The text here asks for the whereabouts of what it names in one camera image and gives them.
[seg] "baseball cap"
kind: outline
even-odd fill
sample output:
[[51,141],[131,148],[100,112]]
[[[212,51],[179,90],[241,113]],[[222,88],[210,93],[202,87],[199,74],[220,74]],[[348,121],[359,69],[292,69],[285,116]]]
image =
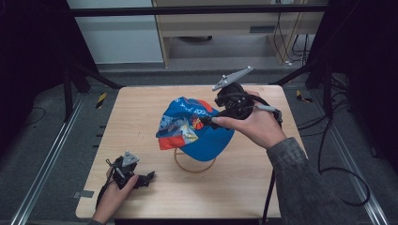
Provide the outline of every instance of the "baseball cap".
[[234,135],[233,129],[213,129],[200,121],[200,117],[217,113],[203,100],[186,97],[173,100],[161,117],[159,131],[156,133],[160,149],[179,148],[196,160],[212,160]]

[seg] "metal ring stand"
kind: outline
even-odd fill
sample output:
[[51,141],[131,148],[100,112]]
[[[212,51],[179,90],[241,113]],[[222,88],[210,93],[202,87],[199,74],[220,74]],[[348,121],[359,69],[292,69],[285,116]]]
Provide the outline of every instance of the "metal ring stand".
[[214,162],[216,162],[216,158],[214,158],[213,161],[210,163],[210,165],[208,165],[208,166],[207,166],[206,168],[204,168],[203,170],[200,170],[200,171],[189,170],[189,169],[187,169],[187,168],[184,168],[184,167],[178,162],[178,160],[176,159],[176,155],[186,155],[186,154],[185,154],[185,153],[178,153],[176,150],[177,150],[177,148],[175,148],[175,152],[174,152],[174,157],[175,157],[176,165],[177,165],[179,168],[181,168],[183,171],[186,171],[186,172],[188,172],[188,173],[201,173],[201,172],[205,172],[205,171],[207,171],[208,169],[210,169],[210,167],[212,167],[212,166],[214,165]]

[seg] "hand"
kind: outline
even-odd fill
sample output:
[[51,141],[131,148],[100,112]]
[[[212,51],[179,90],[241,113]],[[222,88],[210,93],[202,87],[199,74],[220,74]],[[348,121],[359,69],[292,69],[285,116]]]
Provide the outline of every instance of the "hand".
[[[250,95],[260,97],[257,92],[246,92]],[[260,103],[255,101],[254,105],[260,105]],[[252,142],[266,149],[286,139],[286,135],[283,133],[273,114],[257,108],[254,108],[252,114],[245,120],[237,120],[230,117],[213,117],[211,121],[222,127],[239,131],[252,140]]]
[[122,189],[119,189],[116,182],[112,182],[103,193],[92,219],[105,224],[127,199],[137,180],[138,175],[134,175]]

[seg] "wire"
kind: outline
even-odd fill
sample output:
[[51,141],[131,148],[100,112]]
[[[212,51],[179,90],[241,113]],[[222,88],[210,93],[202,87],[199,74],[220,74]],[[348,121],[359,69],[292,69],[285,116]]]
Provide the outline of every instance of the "wire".
[[325,127],[324,133],[323,133],[323,135],[322,135],[321,144],[319,145],[318,163],[317,163],[317,164],[318,164],[318,172],[319,172],[319,174],[322,175],[322,173],[328,172],[328,171],[340,171],[340,172],[344,172],[344,173],[351,174],[351,175],[355,176],[357,179],[359,179],[359,180],[362,182],[362,184],[366,187],[366,198],[365,198],[365,200],[362,201],[362,202],[356,203],[356,202],[349,202],[349,201],[346,201],[346,200],[344,200],[344,199],[342,199],[342,198],[339,198],[339,199],[340,199],[343,203],[345,203],[345,204],[347,204],[347,205],[357,206],[357,207],[363,206],[363,205],[365,205],[367,202],[369,202],[370,197],[371,197],[371,192],[370,192],[369,186],[366,184],[366,182],[365,182],[359,175],[357,175],[356,173],[351,172],[351,171],[349,171],[349,170],[347,170],[347,169],[345,169],[345,168],[341,168],[341,167],[327,167],[327,168],[325,168],[325,169],[321,169],[321,155],[322,155],[322,149],[323,149],[323,145],[324,145],[324,143],[325,143],[326,134],[328,133],[328,130],[329,130],[329,128],[331,127],[332,121],[333,121],[332,119],[329,119],[329,121],[328,121],[328,123],[327,123],[327,126]]
[[41,108],[41,107],[33,107],[33,109],[34,109],[34,110],[42,110],[42,111],[43,111],[43,114],[41,115],[41,117],[40,117],[39,119],[37,119],[37,120],[35,120],[35,121],[33,121],[33,122],[30,122],[30,123],[24,124],[24,126],[29,126],[29,125],[36,124],[36,123],[37,123],[38,121],[40,121],[40,120],[44,117],[44,115],[46,114],[46,110],[44,110],[44,109]]
[[[338,95],[345,95],[345,92],[338,92],[338,93],[334,94],[331,98],[334,99],[334,98],[335,98],[336,96],[338,96]],[[337,109],[338,107],[340,107],[341,105],[344,105],[344,104],[346,104],[346,103],[348,103],[348,101],[345,99],[345,100],[341,100],[339,103],[337,103],[336,105],[334,105],[334,106],[333,106],[333,109],[332,109],[333,113],[338,113],[338,112],[341,111],[342,109],[346,109],[347,107],[343,107],[343,108],[340,108],[340,109],[338,109],[338,110],[336,111],[336,109]],[[299,128],[298,130],[303,130],[303,129],[305,129],[305,128],[310,128],[310,127],[312,127],[312,126],[318,124],[319,122],[323,121],[323,120],[326,119],[326,118],[328,118],[328,117],[324,115],[324,116],[320,116],[320,117],[317,117],[317,118],[315,118],[315,119],[312,119],[312,120],[310,120],[310,121],[308,121],[308,122],[303,123],[302,125],[308,124],[308,123],[313,122],[313,121],[315,121],[315,122],[313,122],[313,123],[310,124],[309,126]],[[320,145],[319,145],[318,158],[317,158],[317,168],[318,168],[319,174],[322,175],[322,173],[325,173],[325,172],[339,171],[339,172],[343,172],[343,173],[348,173],[348,174],[353,175],[354,177],[356,177],[356,178],[365,186],[365,188],[366,188],[366,197],[365,197],[365,199],[364,199],[362,202],[349,202],[349,201],[346,201],[346,200],[344,200],[344,199],[342,199],[342,198],[339,198],[339,199],[340,199],[343,203],[345,203],[345,204],[347,204],[347,205],[357,206],[357,207],[363,206],[363,205],[365,205],[367,202],[369,202],[370,197],[371,197],[371,192],[370,192],[370,189],[369,189],[369,186],[367,185],[367,183],[366,183],[359,175],[357,175],[356,173],[351,172],[351,171],[349,171],[349,170],[347,170],[347,169],[345,169],[345,168],[340,168],[340,167],[327,167],[327,168],[321,169],[321,156],[322,156],[323,146],[324,146],[324,143],[325,143],[326,135],[327,135],[328,130],[330,129],[331,124],[332,124],[332,121],[333,121],[331,118],[329,118],[329,121],[327,122],[327,125],[326,125],[325,129],[324,129],[322,132],[315,133],[315,134],[309,134],[309,135],[303,135],[303,136],[301,136],[301,137],[310,137],[310,136],[315,136],[315,135],[320,135],[320,134],[322,134],[322,139],[321,139],[321,143],[320,143]]]

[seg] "wooden table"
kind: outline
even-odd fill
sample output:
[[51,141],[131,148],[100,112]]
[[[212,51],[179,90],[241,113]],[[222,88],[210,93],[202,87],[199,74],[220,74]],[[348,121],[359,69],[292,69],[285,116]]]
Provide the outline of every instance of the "wooden table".
[[[281,110],[284,132],[288,137],[296,137],[303,146],[280,86],[243,87],[260,93],[270,105]],[[156,176],[149,187],[131,193],[115,218],[261,218],[272,171],[265,149],[235,132],[209,170],[190,173],[176,165],[174,150],[160,150],[155,137],[161,116],[172,100],[197,98],[222,110],[214,102],[216,94],[211,86],[203,85],[122,88],[84,187],[95,191],[94,196],[80,199],[77,217],[91,218],[95,212],[97,196],[109,168],[105,160],[114,161],[130,151],[140,159],[136,173],[155,171]],[[184,156],[178,161],[193,167],[204,164]],[[275,191],[268,217],[280,217]]]

